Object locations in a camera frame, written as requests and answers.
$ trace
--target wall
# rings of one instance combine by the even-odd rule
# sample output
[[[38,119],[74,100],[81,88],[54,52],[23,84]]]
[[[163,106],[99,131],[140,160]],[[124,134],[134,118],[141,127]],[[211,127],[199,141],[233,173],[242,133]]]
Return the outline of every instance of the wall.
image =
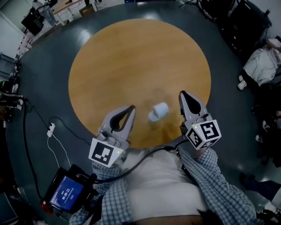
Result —
[[[270,10],[268,18],[272,22],[272,27],[269,28],[267,36],[272,38],[277,35],[281,37],[281,0],[250,0],[263,12]]]
[[[8,0],[0,0],[0,8],[4,6],[4,4],[7,3]]]
[[[21,22],[31,7],[32,0],[9,0],[0,10],[13,24],[24,32],[26,28]]]
[[[0,12],[0,52],[15,58],[23,33]]]

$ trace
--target power strip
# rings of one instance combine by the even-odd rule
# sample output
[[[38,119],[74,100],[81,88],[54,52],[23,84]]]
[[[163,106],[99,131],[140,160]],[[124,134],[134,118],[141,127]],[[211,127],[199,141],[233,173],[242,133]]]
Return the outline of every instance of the power strip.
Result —
[[[54,124],[54,123],[51,123],[51,125],[50,125],[50,127],[49,127],[49,130],[48,130],[48,132],[47,132],[48,137],[50,137],[50,138],[52,137],[55,127],[56,127],[55,124]]]

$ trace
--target round wooden table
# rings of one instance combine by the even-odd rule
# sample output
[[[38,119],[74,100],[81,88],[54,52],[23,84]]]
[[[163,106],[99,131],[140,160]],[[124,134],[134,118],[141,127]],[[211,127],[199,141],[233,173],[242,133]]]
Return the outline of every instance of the round wooden table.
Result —
[[[207,104],[211,76],[196,42],[179,28],[157,20],[131,19],[92,36],[72,64],[70,101],[81,123],[94,135],[110,111],[135,105],[132,148],[153,147],[181,135],[180,91]],[[150,122],[152,107],[165,102],[170,113]]]

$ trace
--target shoe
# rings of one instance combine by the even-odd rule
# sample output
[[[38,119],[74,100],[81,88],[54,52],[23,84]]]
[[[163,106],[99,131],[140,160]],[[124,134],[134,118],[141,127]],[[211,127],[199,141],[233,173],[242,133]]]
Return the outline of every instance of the shoe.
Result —
[[[13,87],[12,87],[12,93],[16,93],[18,90],[18,84],[14,84]]]
[[[263,143],[263,137],[262,137],[262,135],[257,135],[257,136],[256,136],[256,141],[257,141],[257,142],[260,142],[260,143]]]
[[[22,106],[21,105],[17,105],[17,109],[22,110]]]
[[[239,79],[240,82],[242,82],[242,81],[244,80],[242,75],[240,75],[240,76],[238,77],[238,79]]]
[[[246,83],[246,81],[241,81],[238,85],[237,85],[237,87],[240,89],[240,90],[243,90],[245,87],[247,86],[247,83]]]
[[[270,126],[268,126],[265,120],[263,121],[263,129],[265,130],[265,132],[268,132],[268,130],[270,129]]]

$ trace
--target concrete floor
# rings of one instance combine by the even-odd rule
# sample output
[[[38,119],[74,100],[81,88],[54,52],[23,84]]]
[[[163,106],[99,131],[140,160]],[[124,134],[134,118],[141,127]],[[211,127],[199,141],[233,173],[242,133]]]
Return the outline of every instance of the concrete floor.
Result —
[[[168,22],[189,34],[208,60],[212,88],[207,107],[213,118],[218,120],[222,133],[222,138],[214,145],[214,149],[225,178],[239,188],[238,176],[241,171],[257,175],[258,180],[272,179],[281,182],[280,170],[271,163],[263,166],[256,158],[259,146],[255,135],[260,126],[250,112],[255,96],[249,88],[243,91],[237,88],[243,64],[224,42],[216,24],[205,19],[195,6],[178,8],[178,5],[177,2],[123,4],[59,28],[22,57],[22,83],[19,92],[37,107],[46,122],[49,117],[58,116],[79,136],[90,142],[93,135],[76,117],[68,96],[69,71],[79,49],[97,31],[121,20],[149,18]],[[13,123],[7,126],[7,142],[17,183],[24,188],[29,202],[48,224],[66,224],[66,221],[47,215],[40,208],[24,149],[22,117],[23,113],[15,112]],[[88,160],[90,147],[73,137],[60,121],[52,122],[56,123],[54,134],[66,148],[70,161],[91,173],[91,161]],[[58,168],[53,153],[47,147],[47,130],[34,111],[27,115],[26,123],[31,160],[41,195],[44,196]],[[60,165],[68,169],[65,153],[59,143],[52,138],[49,144],[56,152]],[[256,193],[246,194],[257,208],[267,202]]]

